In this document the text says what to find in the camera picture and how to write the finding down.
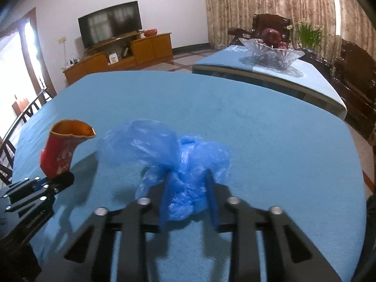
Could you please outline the red apple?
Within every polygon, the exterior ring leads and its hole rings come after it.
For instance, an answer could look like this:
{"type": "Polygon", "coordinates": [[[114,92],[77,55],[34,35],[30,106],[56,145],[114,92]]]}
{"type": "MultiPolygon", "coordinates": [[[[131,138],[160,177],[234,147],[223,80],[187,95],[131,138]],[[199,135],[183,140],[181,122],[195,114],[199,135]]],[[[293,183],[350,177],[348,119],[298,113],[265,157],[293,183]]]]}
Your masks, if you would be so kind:
{"type": "Polygon", "coordinates": [[[282,41],[280,32],[272,28],[266,28],[261,34],[261,39],[269,47],[278,47],[282,41]]]}

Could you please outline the red bowl on cabinet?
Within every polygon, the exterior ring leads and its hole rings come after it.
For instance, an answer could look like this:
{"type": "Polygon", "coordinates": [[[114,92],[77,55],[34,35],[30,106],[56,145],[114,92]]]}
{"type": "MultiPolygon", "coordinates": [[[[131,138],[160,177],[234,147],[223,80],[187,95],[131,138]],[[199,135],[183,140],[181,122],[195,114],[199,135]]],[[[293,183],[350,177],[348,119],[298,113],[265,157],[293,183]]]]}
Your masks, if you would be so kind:
{"type": "Polygon", "coordinates": [[[145,30],[144,33],[143,33],[144,37],[156,36],[157,34],[158,34],[157,29],[145,30]]]}

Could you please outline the black flat television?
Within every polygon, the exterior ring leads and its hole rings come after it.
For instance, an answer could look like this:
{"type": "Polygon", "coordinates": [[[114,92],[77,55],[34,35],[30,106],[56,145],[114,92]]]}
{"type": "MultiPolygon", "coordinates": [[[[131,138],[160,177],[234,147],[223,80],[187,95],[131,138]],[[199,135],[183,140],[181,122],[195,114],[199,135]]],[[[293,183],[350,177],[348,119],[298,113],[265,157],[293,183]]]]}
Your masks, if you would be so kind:
{"type": "Polygon", "coordinates": [[[84,48],[142,30],[137,1],[110,6],[78,19],[84,48]]]}

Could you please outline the green potted plant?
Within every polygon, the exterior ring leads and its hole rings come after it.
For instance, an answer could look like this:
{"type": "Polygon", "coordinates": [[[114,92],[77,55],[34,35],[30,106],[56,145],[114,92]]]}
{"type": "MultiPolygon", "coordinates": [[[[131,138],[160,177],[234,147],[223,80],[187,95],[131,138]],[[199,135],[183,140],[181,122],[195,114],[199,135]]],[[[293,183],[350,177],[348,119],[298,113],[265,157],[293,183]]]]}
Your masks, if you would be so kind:
{"type": "Polygon", "coordinates": [[[324,28],[320,25],[315,25],[307,20],[299,20],[295,25],[287,27],[292,33],[294,43],[300,48],[306,48],[311,51],[317,51],[321,48],[324,36],[324,28]]]}

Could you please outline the red paper cup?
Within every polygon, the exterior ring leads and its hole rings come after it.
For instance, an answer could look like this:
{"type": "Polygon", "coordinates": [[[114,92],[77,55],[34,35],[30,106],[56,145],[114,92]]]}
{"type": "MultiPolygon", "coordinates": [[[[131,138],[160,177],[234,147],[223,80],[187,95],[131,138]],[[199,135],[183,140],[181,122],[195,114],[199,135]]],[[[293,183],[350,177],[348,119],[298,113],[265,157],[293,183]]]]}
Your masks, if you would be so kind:
{"type": "Polygon", "coordinates": [[[76,147],[95,136],[94,128],[84,121],[61,120],[55,123],[40,156],[40,168],[46,177],[53,179],[69,172],[76,147]]]}

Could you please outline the coffee table with blue cloth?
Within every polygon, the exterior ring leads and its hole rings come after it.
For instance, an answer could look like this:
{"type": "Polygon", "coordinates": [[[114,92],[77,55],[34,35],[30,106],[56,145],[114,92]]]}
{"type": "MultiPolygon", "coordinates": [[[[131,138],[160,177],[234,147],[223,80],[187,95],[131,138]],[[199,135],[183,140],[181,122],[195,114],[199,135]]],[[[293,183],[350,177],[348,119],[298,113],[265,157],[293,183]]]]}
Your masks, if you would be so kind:
{"type": "Polygon", "coordinates": [[[287,69],[254,64],[245,47],[231,45],[196,62],[194,74],[217,76],[272,89],[324,109],[344,120],[347,107],[322,74],[311,64],[296,60],[287,69]]]}

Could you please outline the blue tablecloth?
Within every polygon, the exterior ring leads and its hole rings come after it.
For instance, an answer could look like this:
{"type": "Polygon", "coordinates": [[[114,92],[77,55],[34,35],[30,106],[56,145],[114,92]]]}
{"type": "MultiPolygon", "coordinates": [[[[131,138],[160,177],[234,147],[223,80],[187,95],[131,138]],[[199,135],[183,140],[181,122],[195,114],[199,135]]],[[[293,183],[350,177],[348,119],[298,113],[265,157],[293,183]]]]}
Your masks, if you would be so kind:
{"type": "MultiPolygon", "coordinates": [[[[134,200],[141,164],[96,161],[97,141],[139,119],[160,121],[179,136],[217,141],[229,151],[227,181],[251,206],[281,206],[342,281],[351,281],[366,225],[364,181],[353,137],[338,117],[247,83],[162,71],[90,74],[47,102],[22,128],[13,181],[44,178],[39,168],[50,128],[62,119],[91,125],[96,139],[74,152],[73,186],[58,194],[55,215],[32,239],[43,267],[98,207],[134,200]]],[[[207,213],[148,234],[151,281],[227,281],[231,234],[213,230],[207,213]]]]}

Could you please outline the blue plastic bag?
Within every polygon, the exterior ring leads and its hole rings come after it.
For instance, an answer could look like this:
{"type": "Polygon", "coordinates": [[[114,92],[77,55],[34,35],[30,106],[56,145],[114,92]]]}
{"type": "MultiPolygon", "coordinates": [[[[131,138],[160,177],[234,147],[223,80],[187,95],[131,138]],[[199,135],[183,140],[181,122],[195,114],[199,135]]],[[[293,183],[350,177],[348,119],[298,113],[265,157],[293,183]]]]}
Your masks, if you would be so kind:
{"type": "Polygon", "coordinates": [[[98,141],[97,155],[108,165],[145,165],[147,170],[136,187],[137,199],[167,181],[170,221],[182,221],[207,209],[206,172],[224,184],[231,167],[224,145],[200,136],[178,136],[155,120],[134,120],[109,130],[98,141]]]}

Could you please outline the glass fruit bowl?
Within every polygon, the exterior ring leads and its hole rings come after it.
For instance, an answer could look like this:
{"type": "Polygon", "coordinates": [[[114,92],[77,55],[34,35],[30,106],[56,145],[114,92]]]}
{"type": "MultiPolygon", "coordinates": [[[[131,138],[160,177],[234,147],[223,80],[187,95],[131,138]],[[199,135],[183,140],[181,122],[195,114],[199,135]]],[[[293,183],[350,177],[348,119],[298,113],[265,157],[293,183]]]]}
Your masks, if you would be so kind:
{"type": "Polygon", "coordinates": [[[248,51],[248,58],[254,64],[285,70],[296,60],[304,56],[301,50],[292,48],[271,48],[259,42],[259,39],[240,38],[240,42],[248,51]]]}

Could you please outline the beige patterned curtains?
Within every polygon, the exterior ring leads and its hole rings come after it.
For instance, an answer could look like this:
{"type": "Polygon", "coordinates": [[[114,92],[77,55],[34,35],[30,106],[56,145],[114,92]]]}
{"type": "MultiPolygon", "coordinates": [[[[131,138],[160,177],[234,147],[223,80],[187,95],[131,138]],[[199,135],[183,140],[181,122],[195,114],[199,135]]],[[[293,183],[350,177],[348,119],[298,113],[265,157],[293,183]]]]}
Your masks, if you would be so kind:
{"type": "Polygon", "coordinates": [[[375,28],[357,0],[206,0],[208,39],[213,48],[229,44],[231,27],[251,30],[255,14],[269,13],[291,20],[305,20],[322,27],[319,54],[332,61],[347,40],[375,56],[375,28]]]}

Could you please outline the wooden TV cabinet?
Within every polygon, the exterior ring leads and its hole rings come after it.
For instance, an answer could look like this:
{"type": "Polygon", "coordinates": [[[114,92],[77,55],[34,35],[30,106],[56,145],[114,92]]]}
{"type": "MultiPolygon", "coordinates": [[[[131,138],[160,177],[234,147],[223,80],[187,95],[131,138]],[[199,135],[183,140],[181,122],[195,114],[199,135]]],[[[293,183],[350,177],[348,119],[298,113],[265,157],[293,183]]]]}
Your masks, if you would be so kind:
{"type": "Polygon", "coordinates": [[[83,59],[63,71],[68,85],[88,74],[143,69],[172,60],[170,33],[130,32],[85,49],[83,59]]]}

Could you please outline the dark wooden side chair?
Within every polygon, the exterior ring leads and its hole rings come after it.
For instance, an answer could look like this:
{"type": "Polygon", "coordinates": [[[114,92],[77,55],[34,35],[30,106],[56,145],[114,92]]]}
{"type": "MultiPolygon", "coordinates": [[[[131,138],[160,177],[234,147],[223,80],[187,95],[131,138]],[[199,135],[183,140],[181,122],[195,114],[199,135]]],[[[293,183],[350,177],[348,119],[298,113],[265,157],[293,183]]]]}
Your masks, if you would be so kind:
{"type": "Polygon", "coordinates": [[[8,129],[5,137],[1,138],[1,187],[12,182],[15,153],[22,128],[52,98],[49,89],[44,88],[33,101],[27,104],[8,129]]]}

